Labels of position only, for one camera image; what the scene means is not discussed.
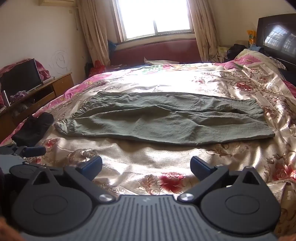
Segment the floral satin bed cover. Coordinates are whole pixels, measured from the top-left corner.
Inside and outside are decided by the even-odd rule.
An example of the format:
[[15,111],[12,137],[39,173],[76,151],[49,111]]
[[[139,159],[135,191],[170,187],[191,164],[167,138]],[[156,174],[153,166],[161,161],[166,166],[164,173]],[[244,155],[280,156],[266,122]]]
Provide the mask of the floral satin bed cover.
[[98,74],[33,112],[54,123],[28,159],[53,167],[99,155],[94,184],[129,195],[179,195],[197,183],[192,156],[253,166],[281,205],[275,234],[295,240],[295,87],[268,57],[156,65]]

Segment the red bag on floor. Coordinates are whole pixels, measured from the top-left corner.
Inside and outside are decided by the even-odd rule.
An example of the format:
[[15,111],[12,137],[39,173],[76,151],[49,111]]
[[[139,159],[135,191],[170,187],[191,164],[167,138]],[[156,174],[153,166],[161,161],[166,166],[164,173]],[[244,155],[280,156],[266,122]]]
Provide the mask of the red bag on floor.
[[105,65],[103,65],[99,60],[95,61],[95,65],[90,68],[88,77],[92,77],[97,74],[101,74],[105,72]]

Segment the black television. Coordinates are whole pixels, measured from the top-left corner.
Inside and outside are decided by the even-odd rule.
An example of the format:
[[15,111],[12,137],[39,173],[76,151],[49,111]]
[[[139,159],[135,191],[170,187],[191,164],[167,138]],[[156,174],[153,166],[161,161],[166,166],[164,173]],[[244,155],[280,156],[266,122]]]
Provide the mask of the black television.
[[14,66],[1,77],[1,90],[5,91],[7,97],[19,91],[31,91],[42,84],[35,59]]

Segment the wooden tv cabinet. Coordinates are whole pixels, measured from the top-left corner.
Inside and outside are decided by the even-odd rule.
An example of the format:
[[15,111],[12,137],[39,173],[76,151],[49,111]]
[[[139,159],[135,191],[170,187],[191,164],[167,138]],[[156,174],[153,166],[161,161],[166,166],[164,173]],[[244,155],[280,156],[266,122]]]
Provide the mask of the wooden tv cabinet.
[[28,116],[74,86],[70,73],[30,91],[1,112],[1,141],[7,138]]

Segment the white pillow at bench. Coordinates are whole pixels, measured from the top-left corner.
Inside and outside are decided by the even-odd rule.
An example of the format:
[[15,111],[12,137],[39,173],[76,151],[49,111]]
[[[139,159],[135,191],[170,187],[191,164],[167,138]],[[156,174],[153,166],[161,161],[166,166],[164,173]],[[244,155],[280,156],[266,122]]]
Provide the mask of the white pillow at bench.
[[171,65],[171,64],[180,64],[178,61],[171,60],[147,60],[144,58],[144,63],[146,65]]

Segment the clothes pile by headboard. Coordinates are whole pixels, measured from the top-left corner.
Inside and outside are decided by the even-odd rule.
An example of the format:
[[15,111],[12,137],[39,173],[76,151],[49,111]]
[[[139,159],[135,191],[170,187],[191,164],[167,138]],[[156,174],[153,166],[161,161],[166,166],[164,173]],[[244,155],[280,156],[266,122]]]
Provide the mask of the clothes pile by headboard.
[[260,52],[260,49],[262,49],[262,47],[259,47],[255,44],[252,44],[249,48],[247,48],[245,45],[241,45],[241,44],[234,44],[230,48],[219,46],[218,47],[218,61],[219,61],[219,63],[224,63],[224,62],[234,60],[235,57],[240,52],[242,52],[244,49]]

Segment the bright window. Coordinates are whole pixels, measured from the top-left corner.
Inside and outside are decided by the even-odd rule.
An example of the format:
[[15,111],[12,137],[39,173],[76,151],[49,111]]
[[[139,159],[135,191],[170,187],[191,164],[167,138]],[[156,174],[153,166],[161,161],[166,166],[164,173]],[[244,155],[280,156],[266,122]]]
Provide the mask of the bright window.
[[122,42],[194,32],[188,1],[113,1]]

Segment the dark red window bench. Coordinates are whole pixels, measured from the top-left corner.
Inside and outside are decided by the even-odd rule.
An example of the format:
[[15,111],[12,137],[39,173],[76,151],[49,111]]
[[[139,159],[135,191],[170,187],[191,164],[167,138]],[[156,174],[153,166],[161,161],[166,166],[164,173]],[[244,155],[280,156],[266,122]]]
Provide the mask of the dark red window bench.
[[145,59],[176,61],[181,64],[202,61],[196,40],[184,39],[149,43],[116,50],[110,57],[110,63],[112,66],[126,65],[133,67],[143,65]]

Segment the black folded garment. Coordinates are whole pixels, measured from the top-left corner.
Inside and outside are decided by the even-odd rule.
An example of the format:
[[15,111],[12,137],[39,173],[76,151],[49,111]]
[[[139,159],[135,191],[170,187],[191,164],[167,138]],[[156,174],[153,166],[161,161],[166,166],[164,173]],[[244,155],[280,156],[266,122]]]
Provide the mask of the black folded garment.
[[54,117],[50,113],[44,112],[37,118],[31,115],[11,139],[18,147],[34,147],[43,138],[53,122]]

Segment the right beige curtain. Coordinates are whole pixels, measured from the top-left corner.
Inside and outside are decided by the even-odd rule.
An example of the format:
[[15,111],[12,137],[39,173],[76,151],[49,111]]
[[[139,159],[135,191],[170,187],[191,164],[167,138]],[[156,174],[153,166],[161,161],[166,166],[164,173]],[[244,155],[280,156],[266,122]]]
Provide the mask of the right beige curtain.
[[202,62],[218,62],[218,37],[209,1],[189,0],[188,4]]

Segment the dark glossy headboard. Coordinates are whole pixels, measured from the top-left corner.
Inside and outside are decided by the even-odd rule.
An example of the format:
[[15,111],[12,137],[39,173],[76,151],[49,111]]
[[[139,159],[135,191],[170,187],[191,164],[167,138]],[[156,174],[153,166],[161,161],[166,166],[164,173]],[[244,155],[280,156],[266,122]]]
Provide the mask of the dark glossy headboard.
[[256,45],[270,56],[295,67],[295,14],[259,18]]

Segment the pink cloth on television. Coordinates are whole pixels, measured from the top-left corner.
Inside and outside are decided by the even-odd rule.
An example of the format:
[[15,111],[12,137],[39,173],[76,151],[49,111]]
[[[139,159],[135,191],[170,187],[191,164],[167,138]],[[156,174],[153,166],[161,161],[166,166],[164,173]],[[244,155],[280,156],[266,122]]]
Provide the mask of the pink cloth on television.
[[[29,60],[33,60],[33,59],[27,58],[27,59],[23,59],[21,61],[18,61],[16,63],[4,66],[0,71],[0,77],[2,77],[4,73],[7,73],[10,70],[12,70],[15,66],[17,66],[19,64],[23,64],[23,63],[25,63],[25,62],[27,62]],[[37,70],[38,70],[38,72],[39,72],[39,74],[41,76],[41,80],[44,81],[44,80],[47,80],[47,79],[51,78],[51,75],[50,75],[49,71],[46,70],[44,68],[44,66],[39,61],[36,60],[35,62],[36,62]]]

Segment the beige curtain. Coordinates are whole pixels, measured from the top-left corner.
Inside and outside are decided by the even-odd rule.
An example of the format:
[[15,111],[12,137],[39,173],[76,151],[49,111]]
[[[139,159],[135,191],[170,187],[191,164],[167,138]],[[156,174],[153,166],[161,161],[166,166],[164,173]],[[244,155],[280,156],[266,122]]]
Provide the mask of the beige curtain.
[[188,4],[202,62],[218,62],[218,37],[209,1],[189,0]]
[[92,62],[110,65],[103,1],[77,1],[82,30]]

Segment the left beige curtain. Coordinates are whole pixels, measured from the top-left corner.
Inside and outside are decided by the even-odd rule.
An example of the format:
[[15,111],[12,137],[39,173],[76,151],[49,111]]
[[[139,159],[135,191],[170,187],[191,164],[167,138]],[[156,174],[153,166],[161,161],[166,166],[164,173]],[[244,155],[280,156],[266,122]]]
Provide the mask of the left beige curtain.
[[110,65],[103,1],[77,1],[82,30],[92,62]]

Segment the olive green pants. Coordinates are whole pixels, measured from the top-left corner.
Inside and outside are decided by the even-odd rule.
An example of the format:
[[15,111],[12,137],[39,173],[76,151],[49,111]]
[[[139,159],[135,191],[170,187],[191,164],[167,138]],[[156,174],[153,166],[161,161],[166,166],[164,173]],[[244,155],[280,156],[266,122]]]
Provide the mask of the olive green pants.
[[255,99],[179,92],[98,92],[55,128],[68,136],[194,147],[274,137]]

